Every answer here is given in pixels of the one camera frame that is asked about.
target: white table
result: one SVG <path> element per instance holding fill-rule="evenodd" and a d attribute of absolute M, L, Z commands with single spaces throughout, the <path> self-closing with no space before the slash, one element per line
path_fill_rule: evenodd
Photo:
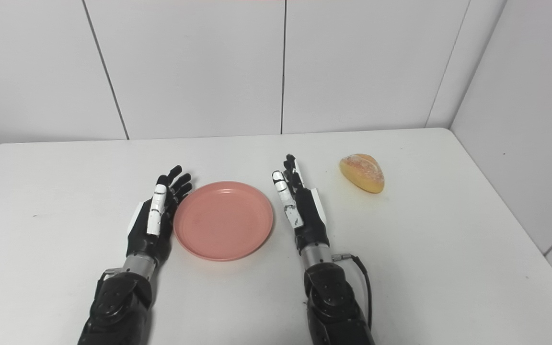
<path fill-rule="evenodd" d="M 410 129 L 0 146 L 0 345 L 77 342 L 96 280 L 124 260 L 138 201 L 176 164 L 195 186 L 256 186 L 276 222 L 234 262 L 173 240 L 149 344 L 310 345 L 302 267 L 270 179 L 289 152 L 319 188 L 333 251 L 370 271 L 377 344 L 552 344 L 551 267 L 451 132 Z M 352 153 L 378 160 L 382 194 L 340 174 Z M 361 276 L 343 265 L 365 310 Z"/>

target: prosthetic hand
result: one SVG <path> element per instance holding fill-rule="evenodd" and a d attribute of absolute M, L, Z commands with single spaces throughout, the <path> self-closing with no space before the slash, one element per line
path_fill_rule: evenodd
<path fill-rule="evenodd" d="M 314 345 L 374 345 L 370 333 L 371 292 L 368 273 L 359 258 L 331 255 L 325 215 L 318 192 L 305 187 L 293 155 L 287 155 L 284 172 L 274 171 L 274 186 L 295 231 L 295 243 L 304 264 L 307 314 Z M 368 322 L 355 300 L 344 270 L 333 263 L 352 258 L 368 283 Z"/>
<path fill-rule="evenodd" d="M 191 175 L 176 166 L 157 180 L 151 199 L 138 206 L 122 268 L 107 269 L 97 283 L 79 345 L 138 345 L 153 302 L 150 279 L 169 257 L 172 218 L 191 191 Z"/>

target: black finger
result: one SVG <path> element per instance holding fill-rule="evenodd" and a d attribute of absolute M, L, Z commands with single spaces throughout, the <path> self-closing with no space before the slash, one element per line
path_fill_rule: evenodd
<path fill-rule="evenodd" d="M 167 178 L 167 176 L 161 175 L 161 176 L 159 176 L 159 178 L 157 179 L 157 184 L 158 184 L 158 185 L 169 186 L 169 179 Z"/>
<path fill-rule="evenodd" d="M 178 199 L 178 201 L 180 201 L 185 194 L 191 191 L 191 189 L 193 189 L 193 185 L 191 185 L 190 183 L 182 185 L 180 186 L 180 189 L 176 191 L 176 194 L 174 196 L 176 197 L 176 199 Z"/>
<path fill-rule="evenodd" d="M 169 181 L 169 183 L 167 184 L 167 186 L 172 185 L 173 180 L 176 178 L 176 176 L 180 175 L 180 173 L 182 173 L 182 166 L 180 166 L 180 165 L 174 166 L 174 167 L 169 171 L 169 174 L 167 174 L 167 180 Z"/>
<path fill-rule="evenodd" d="M 191 174 L 189 174 L 188 172 L 178 177 L 178 180 L 175 183 L 173 183 L 173 186 L 172 186 L 173 192 L 177 192 L 177 190 L 180 189 L 182 185 L 184 185 L 189 181 L 191 181 Z"/>

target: robot finger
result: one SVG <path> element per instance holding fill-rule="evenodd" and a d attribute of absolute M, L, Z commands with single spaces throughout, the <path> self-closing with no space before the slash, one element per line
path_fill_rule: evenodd
<path fill-rule="evenodd" d="M 170 189 L 173 193 L 177 193 L 181 186 L 191 181 L 191 174 L 188 172 L 180 177 L 173 184 L 171 184 Z"/>
<path fill-rule="evenodd" d="M 168 180 L 168 184 L 167 186 L 168 187 L 172 187 L 172 184 L 176 178 L 176 176 L 180 175 L 180 173 L 182 173 L 182 166 L 180 165 L 177 165 L 177 166 L 174 166 L 170 171 L 169 171 L 169 174 L 167 174 L 167 180 Z"/>

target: white wall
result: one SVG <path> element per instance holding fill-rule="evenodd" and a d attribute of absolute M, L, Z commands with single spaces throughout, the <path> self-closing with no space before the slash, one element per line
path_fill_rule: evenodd
<path fill-rule="evenodd" d="M 131 139 L 280 133 L 284 1 L 86 4 Z"/>
<path fill-rule="evenodd" d="M 467 5 L 289 1 L 284 133 L 424 127 Z"/>
<path fill-rule="evenodd" d="M 82 0 L 0 0 L 0 143 L 445 126 L 503 1 L 86 0 L 106 74 Z"/>
<path fill-rule="evenodd" d="M 0 0 L 0 143 L 125 139 L 80 0 Z"/>
<path fill-rule="evenodd" d="M 452 129 L 546 253 L 552 247 L 552 1 L 506 3 Z M 552 253 L 548 258 L 552 263 Z"/>

